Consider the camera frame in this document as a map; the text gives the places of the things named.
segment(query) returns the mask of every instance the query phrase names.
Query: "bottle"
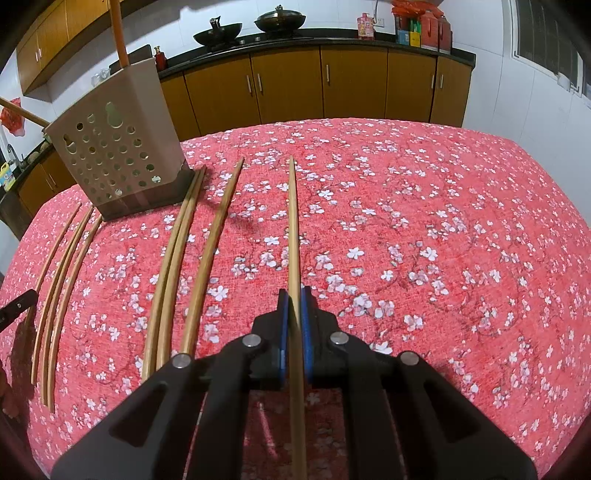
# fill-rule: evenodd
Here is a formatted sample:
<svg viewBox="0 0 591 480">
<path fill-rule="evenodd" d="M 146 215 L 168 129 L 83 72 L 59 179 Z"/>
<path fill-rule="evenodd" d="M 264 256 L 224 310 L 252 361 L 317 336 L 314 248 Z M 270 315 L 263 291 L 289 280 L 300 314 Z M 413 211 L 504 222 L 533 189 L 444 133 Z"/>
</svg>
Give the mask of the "bottle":
<svg viewBox="0 0 591 480">
<path fill-rule="evenodd" d="M 159 72 L 166 70 L 168 68 L 168 60 L 166 59 L 164 52 L 160 51 L 160 45 L 154 47 L 154 50 L 156 51 L 156 55 L 154 55 L 156 58 L 156 70 Z"/>
</svg>

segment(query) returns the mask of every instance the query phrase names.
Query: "table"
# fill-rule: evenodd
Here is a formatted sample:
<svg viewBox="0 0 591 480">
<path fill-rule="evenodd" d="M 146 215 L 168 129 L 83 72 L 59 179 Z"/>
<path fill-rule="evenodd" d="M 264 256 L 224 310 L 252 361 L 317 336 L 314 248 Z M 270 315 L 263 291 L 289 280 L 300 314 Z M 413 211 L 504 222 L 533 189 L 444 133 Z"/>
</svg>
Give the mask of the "table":
<svg viewBox="0 0 591 480">
<path fill-rule="evenodd" d="M 293 155 L 302 281 L 320 307 L 378 352 L 422 354 L 534 458 L 540 475 L 549 469 L 591 399 L 590 232 L 519 146 L 439 125 L 335 119 L 237 129 L 184 142 L 183 150 L 208 175 L 184 257 L 173 349 L 216 204 L 241 156 L 245 166 L 213 265 L 197 355 L 219 352 L 248 332 L 256 315 L 275 308 L 287 285 Z M 89 205 L 78 186 L 40 210 L 0 304 L 34 286 L 78 201 L 85 206 L 76 224 Z M 16 361 L 15 352 L 31 348 L 20 320 L 0 338 L 0 358 L 45 469 L 137 388 L 151 298 L 178 209 L 99 230 L 66 314 L 55 414 L 27 386 L 26 362 Z M 63 250 L 64 244 L 40 299 Z M 346 478 L 339 394 L 308 391 L 306 401 L 310 478 Z M 244 469 L 252 478 L 288 477 L 287 406 L 285 394 L 251 396 Z"/>
</svg>

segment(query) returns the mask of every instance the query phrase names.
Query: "wooden cabinet door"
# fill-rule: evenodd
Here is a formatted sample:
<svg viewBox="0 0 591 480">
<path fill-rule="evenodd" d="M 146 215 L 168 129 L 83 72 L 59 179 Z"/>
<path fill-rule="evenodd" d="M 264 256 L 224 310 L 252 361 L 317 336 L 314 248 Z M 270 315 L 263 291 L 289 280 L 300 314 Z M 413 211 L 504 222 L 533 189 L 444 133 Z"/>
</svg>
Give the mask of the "wooden cabinet door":
<svg viewBox="0 0 591 480">
<path fill-rule="evenodd" d="M 261 123 L 249 56 L 193 70 L 185 81 L 202 135 Z"/>
<path fill-rule="evenodd" d="M 39 25 L 37 37 L 39 40 L 39 61 L 41 69 L 44 69 L 68 43 L 65 1 L 60 3 Z"/>
<path fill-rule="evenodd" d="M 76 184 L 74 177 L 66 168 L 57 152 L 51 153 L 43 160 L 41 165 L 55 193 L 63 192 Z"/>
<path fill-rule="evenodd" d="M 18 189 L 18 196 L 33 216 L 37 214 L 46 201 L 55 196 L 52 185 L 41 164 L 31 170 L 25 182 Z"/>
<path fill-rule="evenodd" d="M 201 136 L 183 74 L 164 80 L 160 86 L 178 139 L 183 142 Z"/>
<path fill-rule="evenodd" d="M 461 127 L 468 102 L 472 68 L 463 63 L 439 57 L 431 123 Z"/>
<path fill-rule="evenodd" d="M 322 75 L 316 48 L 251 55 L 261 123 L 322 118 Z"/>
<path fill-rule="evenodd" d="M 70 39 L 109 11 L 107 0 L 65 0 L 65 2 Z"/>
<path fill-rule="evenodd" d="M 386 118 L 429 121 L 436 63 L 435 57 L 390 50 Z"/>
<path fill-rule="evenodd" d="M 324 115 L 328 118 L 384 118 L 388 50 L 321 47 Z"/>
<path fill-rule="evenodd" d="M 33 35 L 31 35 L 31 38 L 24 43 L 20 51 L 17 52 L 17 67 L 21 89 L 25 92 L 41 71 L 37 45 L 37 32 L 34 32 Z"/>
</svg>

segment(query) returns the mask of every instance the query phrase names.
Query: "thin bamboo stick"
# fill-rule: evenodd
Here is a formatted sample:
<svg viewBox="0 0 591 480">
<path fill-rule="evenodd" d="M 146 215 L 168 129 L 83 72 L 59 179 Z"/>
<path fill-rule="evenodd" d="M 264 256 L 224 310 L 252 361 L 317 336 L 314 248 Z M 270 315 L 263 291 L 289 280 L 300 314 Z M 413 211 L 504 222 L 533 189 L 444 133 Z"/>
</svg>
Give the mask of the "thin bamboo stick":
<svg viewBox="0 0 591 480">
<path fill-rule="evenodd" d="M 47 125 L 49 125 L 49 122 L 47 120 L 43 120 L 43 118 L 41 118 L 40 116 L 35 115 L 34 113 L 30 112 L 29 110 L 25 110 L 21 106 L 18 106 L 12 102 L 9 102 L 5 98 L 0 97 L 0 105 L 2 105 L 5 108 L 8 108 L 9 110 L 12 110 L 14 113 L 19 114 L 21 117 L 26 118 L 27 120 L 30 120 L 31 122 L 39 125 L 40 127 L 45 128 Z"/>
<path fill-rule="evenodd" d="M 53 334 L 51 336 L 51 347 L 49 350 L 49 366 L 47 368 L 47 406 L 49 407 L 49 411 L 51 413 L 55 412 L 54 390 L 56 387 L 57 349 L 60 343 L 61 329 L 64 325 L 64 317 L 66 316 L 66 310 L 68 309 L 68 305 L 70 303 L 70 297 L 72 296 L 72 291 L 74 290 L 74 285 L 76 283 L 76 279 L 78 278 L 78 273 L 80 272 L 86 253 L 88 252 L 90 244 L 92 243 L 102 221 L 103 217 L 99 215 L 98 218 L 95 220 L 95 223 L 92 226 L 92 230 L 90 230 L 90 233 L 88 234 L 88 237 L 84 242 L 84 245 L 80 249 L 78 257 L 76 257 L 74 269 L 72 270 L 72 274 L 70 275 L 70 280 L 68 282 L 68 286 L 66 287 L 66 292 L 64 293 L 61 299 L 60 308 L 58 310 L 56 321 L 53 326 Z"/>
<path fill-rule="evenodd" d="M 306 468 L 306 417 L 304 411 L 304 360 L 300 323 L 300 228 L 295 167 L 294 157 L 290 157 L 288 288 L 291 299 L 289 315 L 291 467 L 295 480 L 306 480 L 308 475 Z"/>
<path fill-rule="evenodd" d="M 62 233 L 60 234 L 60 236 L 62 238 L 63 238 L 63 235 L 66 234 L 68 228 L 70 227 L 70 224 L 72 223 L 72 220 L 74 219 L 74 217 L 78 213 L 79 209 L 80 209 L 80 203 L 76 207 L 76 210 L 74 210 L 74 212 L 70 216 L 67 226 L 64 227 L 64 231 L 62 231 Z M 56 244 L 53 246 L 53 249 L 51 250 L 50 257 L 53 257 L 53 255 L 55 255 L 57 247 L 59 246 L 60 242 L 61 242 L 61 240 L 57 241 Z M 70 248 L 70 244 L 68 243 L 68 246 L 66 247 L 66 250 L 64 251 L 64 257 L 66 256 L 69 248 Z M 61 260 L 56 268 L 56 272 L 53 275 L 53 279 L 51 281 L 49 291 L 47 292 L 47 297 L 45 299 L 45 303 L 43 304 L 43 310 L 41 311 L 41 319 L 39 320 L 39 325 L 37 326 L 37 336 L 35 337 L 35 346 L 33 347 L 33 364 L 31 366 L 31 385 L 35 385 L 37 383 L 37 367 L 39 366 L 39 353 L 41 351 L 41 341 L 43 338 L 43 333 L 45 332 L 45 323 L 47 321 L 47 312 L 49 310 L 49 304 L 51 303 L 51 299 L 53 298 L 53 293 L 56 289 L 57 279 L 60 276 L 61 268 L 63 266 L 64 257 L 61 258 Z"/>
<path fill-rule="evenodd" d="M 35 291 L 37 293 L 39 293 L 41 291 L 41 286 L 43 285 L 43 280 L 45 280 L 45 275 L 47 275 L 47 270 L 49 270 L 49 265 L 51 265 L 51 261 L 53 260 L 53 257 L 55 256 L 55 254 L 57 252 L 57 248 L 60 246 L 61 241 L 63 240 L 64 236 L 66 235 L 66 232 L 68 231 L 70 225 L 72 224 L 72 220 L 74 220 L 74 217 L 78 213 L 78 210 L 80 210 L 81 205 L 82 205 L 81 203 L 78 203 L 77 207 L 74 209 L 74 211 L 72 212 L 72 214 L 68 218 L 66 224 L 64 225 L 64 228 L 61 230 L 60 234 L 57 236 L 56 241 L 53 244 L 53 247 L 51 247 L 51 251 L 49 252 L 49 255 L 47 256 L 45 263 L 43 264 L 43 267 L 41 268 L 41 272 L 39 273 L 39 276 L 37 277 L 37 284 L 35 285 Z M 28 310 L 27 318 L 25 319 L 25 332 L 29 331 L 28 330 L 29 325 L 35 319 L 36 313 L 37 313 L 37 307 L 30 308 Z"/>
<path fill-rule="evenodd" d="M 216 216 L 213 219 L 212 228 L 209 231 L 209 237 L 205 243 L 203 249 L 203 256 L 201 257 L 201 263 L 199 264 L 199 270 L 197 271 L 197 278 L 195 279 L 195 288 L 191 295 L 191 303 L 189 304 L 189 313 L 185 322 L 183 340 L 181 342 L 181 353 L 187 353 L 191 356 L 195 355 L 195 341 L 199 334 L 199 323 L 201 321 L 201 313 L 203 311 L 203 302 L 205 300 L 205 294 L 207 290 L 207 284 L 209 283 L 209 275 L 212 272 L 213 256 L 217 249 L 217 243 L 222 236 L 222 230 L 226 216 L 228 215 L 228 209 L 230 208 L 230 202 L 234 196 L 236 190 L 236 184 L 238 183 L 238 177 L 242 171 L 242 165 L 244 158 L 236 165 L 232 178 L 226 185 L 223 192 L 222 201 L 220 202 Z"/>
<path fill-rule="evenodd" d="M 111 15 L 111 25 L 113 26 L 113 36 L 115 37 L 115 47 L 119 56 L 119 64 L 124 69 L 129 67 L 129 57 L 125 50 L 125 39 L 123 37 L 123 21 L 121 20 L 121 5 L 119 0 L 109 2 L 109 14 Z"/>
<path fill-rule="evenodd" d="M 41 344 L 43 350 L 42 355 L 39 358 L 39 364 L 41 369 L 41 402 L 44 405 L 47 405 L 47 363 L 49 360 L 49 344 L 51 341 L 51 332 L 53 331 L 53 321 L 56 316 L 57 304 L 60 300 L 61 289 L 64 286 L 64 280 L 66 279 L 66 275 L 68 273 L 68 268 L 70 267 L 72 257 L 74 257 L 74 253 L 76 252 L 78 242 L 80 241 L 80 238 L 84 233 L 84 228 L 86 227 L 86 224 L 88 223 L 88 220 L 90 219 L 90 216 L 94 209 L 94 207 L 89 208 L 86 215 L 84 215 L 82 221 L 78 224 L 78 227 L 76 227 L 74 237 L 72 237 L 66 255 L 63 259 L 63 266 L 60 270 L 60 275 L 57 279 L 56 287 L 53 292 L 53 298 L 51 299 L 51 304 L 49 307 L 49 311 L 47 313 L 47 323 L 45 332 L 43 332 L 43 343 Z"/>
<path fill-rule="evenodd" d="M 189 228 L 193 223 L 193 215 L 197 207 L 197 198 L 201 191 L 201 184 L 205 176 L 205 168 L 202 168 L 198 173 L 199 178 L 191 192 L 191 198 L 187 204 L 187 210 L 183 216 L 183 222 L 178 232 L 177 241 L 174 244 L 174 253 L 172 261 L 170 262 L 170 269 L 168 270 L 168 277 L 166 279 L 166 289 L 164 290 L 164 301 L 162 307 L 162 315 L 160 317 L 160 332 L 158 334 L 158 351 L 156 353 L 156 369 L 161 368 L 170 359 L 171 338 L 172 338 L 172 323 L 174 316 L 174 306 L 177 300 L 178 277 L 180 275 L 181 266 L 183 265 L 183 257 L 185 245 L 187 244 L 187 235 Z"/>
<path fill-rule="evenodd" d="M 174 246 L 177 241 L 178 231 L 183 222 L 184 213 L 187 210 L 191 192 L 195 186 L 200 172 L 196 172 L 193 176 L 191 186 L 185 194 L 181 209 L 178 211 L 177 220 L 170 232 L 166 252 L 160 265 L 160 273 L 158 274 L 158 281 L 156 282 L 156 290 L 152 297 L 152 306 L 150 308 L 150 316 L 148 320 L 148 332 L 146 333 L 146 340 L 144 346 L 144 364 L 142 366 L 142 382 L 145 382 L 150 375 L 156 370 L 156 351 L 158 343 L 158 331 L 160 329 L 160 317 L 162 315 L 162 302 L 164 298 L 164 289 L 166 287 L 166 279 L 168 278 L 168 271 L 170 269 L 170 260 L 172 259 Z"/>
</svg>

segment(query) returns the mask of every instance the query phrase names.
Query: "countertop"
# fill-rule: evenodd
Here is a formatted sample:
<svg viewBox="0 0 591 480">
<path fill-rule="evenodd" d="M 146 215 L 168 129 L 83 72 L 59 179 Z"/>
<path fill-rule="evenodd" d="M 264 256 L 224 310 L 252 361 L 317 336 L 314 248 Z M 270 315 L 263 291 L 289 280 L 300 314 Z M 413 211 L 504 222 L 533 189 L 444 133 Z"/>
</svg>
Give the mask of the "countertop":
<svg viewBox="0 0 591 480">
<path fill-rule="evenodd" d="M 168 59 L 168 68 L 159 73 L 160 79 L 175 75 L 185 70 L 213 63 L 233 56 L 254 53 L 258 51 L 273 50 L 276 48 L 289 47 L 316 47 L 322 45 L 343 45 L 343 46 L 372 46 L 382 48 L 394 48 L 400 51 L 428 55 L 430 57 L 445 57 L 474 68 L 476 66 L 476 54 L 452 48 L 452 54 L 427 50 L 425 48 L 410 47 L 396 43 L 396 35 L 376 32 L 375 40 L 360 40 L 357 38 L 357 30 L 348 28 L 301 28 L 293 38 L 282 38 L 277 40 L 256 41 L 256 38 L 265 38 L 263 32 L 259 34 L 245 35 L 238 37 L 238 44 L 227 50 L 208 52 L 207 47 L 195 48 L 175 57 Z"/>
</svg>

